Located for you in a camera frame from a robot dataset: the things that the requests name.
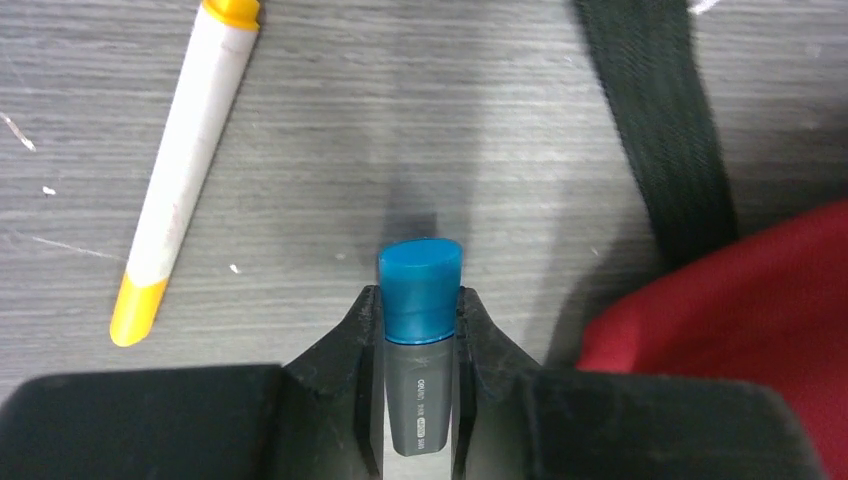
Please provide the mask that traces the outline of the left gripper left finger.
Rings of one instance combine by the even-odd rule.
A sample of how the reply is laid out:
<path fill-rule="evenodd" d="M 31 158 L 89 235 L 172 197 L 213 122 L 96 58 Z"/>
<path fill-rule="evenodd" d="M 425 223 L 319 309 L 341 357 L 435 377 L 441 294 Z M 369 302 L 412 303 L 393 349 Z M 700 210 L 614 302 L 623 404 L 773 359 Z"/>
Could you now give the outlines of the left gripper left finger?
<path fill-rule="evenodd" d="M 378 479 L 381 313 L 364 288 L 285 365 L 42 376 L 1 408 L 5 479 Z"/>

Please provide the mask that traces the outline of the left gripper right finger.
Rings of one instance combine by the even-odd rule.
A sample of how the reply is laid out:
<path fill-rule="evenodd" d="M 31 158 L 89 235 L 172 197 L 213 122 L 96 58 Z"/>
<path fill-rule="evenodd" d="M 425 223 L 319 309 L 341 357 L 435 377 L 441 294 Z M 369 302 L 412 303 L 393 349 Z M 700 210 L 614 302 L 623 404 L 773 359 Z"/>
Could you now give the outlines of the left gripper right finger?
<path fill-rule="evenodd" d="M 546 368 L 460 292 L 455 479 L 821 479 L 797 417 L 738 381 Z"/>

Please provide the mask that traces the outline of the black blue highlighter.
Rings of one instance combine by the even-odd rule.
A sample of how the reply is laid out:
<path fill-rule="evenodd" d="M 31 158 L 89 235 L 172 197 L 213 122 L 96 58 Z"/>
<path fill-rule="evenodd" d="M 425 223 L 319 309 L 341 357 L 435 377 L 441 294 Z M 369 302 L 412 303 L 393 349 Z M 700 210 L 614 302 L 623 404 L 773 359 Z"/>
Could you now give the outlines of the black blue highlighter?
<path fill-rule="evenodd" d="M 405 241 L 378 256 L 385 392 L 392 444 L 405 457 L 447 442 L 463 250 L 441 238 Z"/>

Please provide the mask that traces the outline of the red backpack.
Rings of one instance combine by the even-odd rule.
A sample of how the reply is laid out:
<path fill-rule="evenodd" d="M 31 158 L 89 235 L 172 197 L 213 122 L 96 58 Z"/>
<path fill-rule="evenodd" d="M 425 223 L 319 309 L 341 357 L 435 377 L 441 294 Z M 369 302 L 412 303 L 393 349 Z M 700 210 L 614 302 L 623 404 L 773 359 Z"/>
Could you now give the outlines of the red backpack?
<path fill-rule="evenodd" d="M 741 238 L 684 1 L 579 1 L 621 145 L 672 272 L 586 328 L 584 370 L 766 385 L 847 475 L 847 205 Z"/>

